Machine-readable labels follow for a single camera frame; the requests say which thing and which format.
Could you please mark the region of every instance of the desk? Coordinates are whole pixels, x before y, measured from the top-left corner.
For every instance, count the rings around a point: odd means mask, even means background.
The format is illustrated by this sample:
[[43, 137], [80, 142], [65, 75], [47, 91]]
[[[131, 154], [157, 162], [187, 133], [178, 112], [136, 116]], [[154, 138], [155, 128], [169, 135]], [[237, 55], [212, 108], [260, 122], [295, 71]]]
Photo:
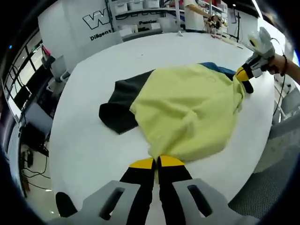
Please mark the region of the desk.
[[[131, 40], [103, 50], [79, 63], [60, 97], [49, 143], [52, 185], [70, 196], [81, 209], [83, 200], [111, 180], [119, 180], [128, 166], [149, 157], [149, 144], [139, 127], [122, 135], [99, 119], [102, 103], [114, 83], [146, 71], [188, 63], [215, 62], [237, 70], [252, 55], [208, 34], [160, 34]], [[255, 169], [268, 139], [274, 109], [274, 78], [252, 79], [254, 93], [242, 103], [236, 127], [226, 148], [186, 165], [193, 178], [201, 178], [228, 201]], [[158, 185], [147, 224], [162, 224], [164, 216]]]
[[11, 177], [16, 185], [16, 187], [20, 190], [22, 196], [26, 196], [26, 192], [23, 188], [22, 178], [21, 178], [21, 168], [20, 168], [20, 148], [21, 148], [21, 131], [22, 123], [16, 123], [13, 131], [11, 133], [7, 157], [9, 159], [9, 168]]

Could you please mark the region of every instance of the wall sign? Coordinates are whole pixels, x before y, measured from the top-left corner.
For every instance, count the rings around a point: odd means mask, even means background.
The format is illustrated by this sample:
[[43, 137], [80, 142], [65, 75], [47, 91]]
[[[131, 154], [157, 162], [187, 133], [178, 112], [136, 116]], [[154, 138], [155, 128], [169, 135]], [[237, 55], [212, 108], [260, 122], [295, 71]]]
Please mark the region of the wall sign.
[[96, 11], [91, 15], [86, 15], [82, 19], [85, 21], [85, 23], [89, 26], [91, 30], [99, 27], [99, 25], [105, 25], [108, 24], [109, 17], [105, 16], [105, 13], [107, 13], [107, 8], [103, 9], [102, 11]]
[[95, 34], [94, 36], [91, 36], [91, 37], [90, 37], [90, 40], [93, 41], [93, 40], [95, 40], [95, 39], [97, 39], [97, 38], [101, 38], [101, 37], [103, 37], [105, 34], [109, 34], [109, 33], [111, 33], [111, 32], [112, 32], [111, 30], [106, 30], [105, 32], [102, 32], [101, 34]]

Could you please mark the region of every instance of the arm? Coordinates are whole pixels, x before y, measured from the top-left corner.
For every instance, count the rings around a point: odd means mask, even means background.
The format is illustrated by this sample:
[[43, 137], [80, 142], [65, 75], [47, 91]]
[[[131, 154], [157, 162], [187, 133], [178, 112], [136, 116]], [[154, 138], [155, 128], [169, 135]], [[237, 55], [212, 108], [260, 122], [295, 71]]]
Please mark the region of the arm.
[[210, 15], [206, 12], [204, 12], [202, 9], [198, 8], [197, 6], [195, 6], [194, 4], [188, 5], [187, 6], [190, 10], [194, 11], [197, 14], [203, 15], [207, 18], [210, 18]]
[[[282, 73], [285, 68], [285, 58], [281, 55], [275, 55], [273, 59], [269, 62], [270, 66], [277, 66], [279, 72]], [[287, 60], [287, 70], [286, 74], [288, 74], [295, 82], [300, 85], [300, 67], [294, 64], [292, 61]]]

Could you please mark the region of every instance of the white pole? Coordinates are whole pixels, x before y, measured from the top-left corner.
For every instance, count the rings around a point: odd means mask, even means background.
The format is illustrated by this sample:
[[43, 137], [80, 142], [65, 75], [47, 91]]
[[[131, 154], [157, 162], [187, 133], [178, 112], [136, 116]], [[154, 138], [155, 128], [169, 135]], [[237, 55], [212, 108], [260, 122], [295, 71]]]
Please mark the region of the white pole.
[[210, 15], [212, 15], [212, 6], [211, 6], [211, 0], [210, 0]]
[[176, 9], [176, 23], [177, 23], [178, 30], [180, 30], [179, 0], [175, 0], [175, 9]]

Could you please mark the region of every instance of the clothing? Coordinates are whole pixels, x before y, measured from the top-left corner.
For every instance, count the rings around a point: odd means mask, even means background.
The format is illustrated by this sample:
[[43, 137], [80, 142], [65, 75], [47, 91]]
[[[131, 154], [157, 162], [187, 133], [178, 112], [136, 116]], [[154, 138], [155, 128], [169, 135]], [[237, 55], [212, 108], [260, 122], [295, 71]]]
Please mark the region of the clothing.
[[203, 16], [190, 10], [187, 7], [188, 5], [195, 5], [199, 7], [195, 0], [184, 0], [184, 17], [185, 17], [186, 29], [203, 30], [205, 27]]
[[199, 34], [207, 34], [205, 30], [186, 30], [187, 33], [199, 33]]
[[234, 73], [203, 63], [117, 81], [109, 102], [100, 106], [99, 117], [118, 134], [139, 125], [155, 159], [207, 157], [225, 147], [241, 108], [244, 90]]

